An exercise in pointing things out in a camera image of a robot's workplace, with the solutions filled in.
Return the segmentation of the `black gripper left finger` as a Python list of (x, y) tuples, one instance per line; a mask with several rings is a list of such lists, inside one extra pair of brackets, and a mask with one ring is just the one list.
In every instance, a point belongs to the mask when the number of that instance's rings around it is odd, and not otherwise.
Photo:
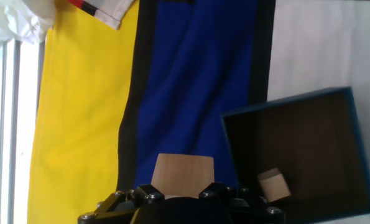
[(99, 202), (96, 210), (80, 215), (78, 224), (128, 224), (138, 208), (163, 200), (165, 195), (151, 184), (127, 192), (117, 190)]

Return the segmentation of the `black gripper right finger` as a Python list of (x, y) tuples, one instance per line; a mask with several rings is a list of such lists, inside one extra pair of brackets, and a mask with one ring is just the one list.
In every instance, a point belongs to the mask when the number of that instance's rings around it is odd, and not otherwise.
[(285, 223), (285, 213), (281, 209), (269, 206), (264, 197), (254, 194), (249, 188), (238, 190), (213, 182), (199, 193), (198, 199), (222, 205), (229, 212), (233, 223)]

